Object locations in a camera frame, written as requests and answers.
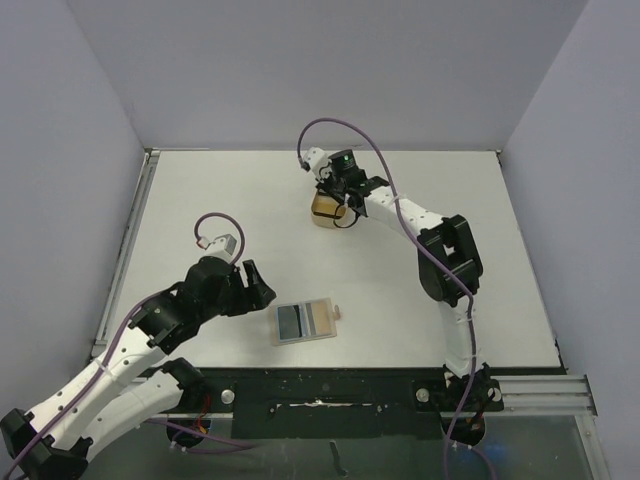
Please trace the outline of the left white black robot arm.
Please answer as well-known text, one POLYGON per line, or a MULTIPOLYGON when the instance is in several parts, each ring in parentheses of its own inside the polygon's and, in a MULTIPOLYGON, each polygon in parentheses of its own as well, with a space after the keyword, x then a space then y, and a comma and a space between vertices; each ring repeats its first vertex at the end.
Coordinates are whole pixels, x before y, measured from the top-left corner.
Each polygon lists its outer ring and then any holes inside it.
POLYGON ((29 479, 77 479, 105 446, 147 419, 176 406, 195 409, 204 378, 170 354, 207 321, 264 310, 275 297, 253 261, 237 267, 201 258, 184 280, 136 304, 106 350, 69 383, 2 418, 11 467, 29 479))

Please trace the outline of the beige leather card holder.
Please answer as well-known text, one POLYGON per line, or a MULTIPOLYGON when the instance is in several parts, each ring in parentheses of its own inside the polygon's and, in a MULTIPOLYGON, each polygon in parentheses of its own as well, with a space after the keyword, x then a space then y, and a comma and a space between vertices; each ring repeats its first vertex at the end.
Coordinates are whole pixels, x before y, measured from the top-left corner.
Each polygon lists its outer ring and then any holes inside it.
POLYGON ((295 344, 295 343, 302 343, 302 342, 308 342, 308 341, 314 341, 314 340, 324 340, 324 339, 333 338, 333 337, 335 337, 337 335, 336 322, 342 318, 342 312, 341 312, 339 306, 337 304, 334 304, 330 298, 321 298, 321 299, 314 299, 314 300, 304 300, 304 301, 299 301, 299 302, 294 302, 294 303, 285 303, 285 304, 279 304, 279 305, 272 305, 269 308, 270 339, 271 339, 271 343, 274 346, 285 346, 285 345, 291 345, 291 344, 295 344), (309 332, 308 332, 308 324, 307 324, 307 317, 306 317, 306 312, 305 312, 305 304, 307 302, 310 302, 310 301, 322 300, 322 299, 327 299, 331 303, 331 307, 332 307, 332 310, 333 310, 334 322, 335 322, 335 334, 333 336, 331 336, 331 337, 316 337, 316 338, 313 338, 313 337, 309 336, 309 332), (301 334, 302 334, 302 336, 300 338, 298 338, 298 339, 293 339, 293 340, 288 340, 288 341, 281 341, 279 339, 278 325, 277 325, 277 320, 276 320, 276 309, 279 306, 284 306, 284 305, 298 305, 299 306, 299 309, 300 309, 301 334))

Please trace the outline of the black credit card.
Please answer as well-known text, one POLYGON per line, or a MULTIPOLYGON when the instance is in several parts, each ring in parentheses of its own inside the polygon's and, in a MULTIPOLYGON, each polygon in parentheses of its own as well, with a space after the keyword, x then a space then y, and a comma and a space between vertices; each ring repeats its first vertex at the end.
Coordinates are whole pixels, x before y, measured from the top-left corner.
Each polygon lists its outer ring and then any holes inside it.
POLYGON ((279 306, 276 309, 276 320, 281 341, 298 339, 302 336, 298 305, 279 306))

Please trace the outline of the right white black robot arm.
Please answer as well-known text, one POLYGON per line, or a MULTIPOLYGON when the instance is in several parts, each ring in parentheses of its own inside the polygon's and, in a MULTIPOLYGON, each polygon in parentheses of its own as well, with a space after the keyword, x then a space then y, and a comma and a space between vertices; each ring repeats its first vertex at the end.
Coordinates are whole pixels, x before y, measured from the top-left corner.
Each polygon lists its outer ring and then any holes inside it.
POLYGON ((416 247, 420 284, 441 310, 445 366, 456 376, 445 384, 446 399, 456 408, 469 408, 481 396, 481 386, 470 374, 482 364, 472 321, 483 265, 467 220, 431 212, 400 195, 390 178, 368 176, 351 150, 328 154, 312 147, 302 163, 319 191, 356 217, 386 225, 416 247))

